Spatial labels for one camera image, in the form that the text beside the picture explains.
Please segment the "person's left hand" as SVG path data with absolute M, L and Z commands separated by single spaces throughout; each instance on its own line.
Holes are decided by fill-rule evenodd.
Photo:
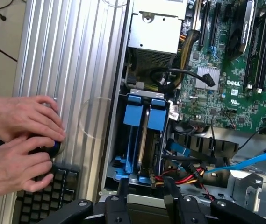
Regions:
M 65 138 L 56 101 L 48 96 L 0 97 L 0 139 L 9 142 L 25 134 L 56 141 Z

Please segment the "person's right hand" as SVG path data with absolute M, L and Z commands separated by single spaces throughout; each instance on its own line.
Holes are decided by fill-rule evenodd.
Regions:
M 38 147 L 52 147 L 48 137 L 25 136 L 0 146 L 0 196 L 24 190 L 36 192 L 47 187 L 53 179 L 52 168 L 45 152 L 29 154 Z

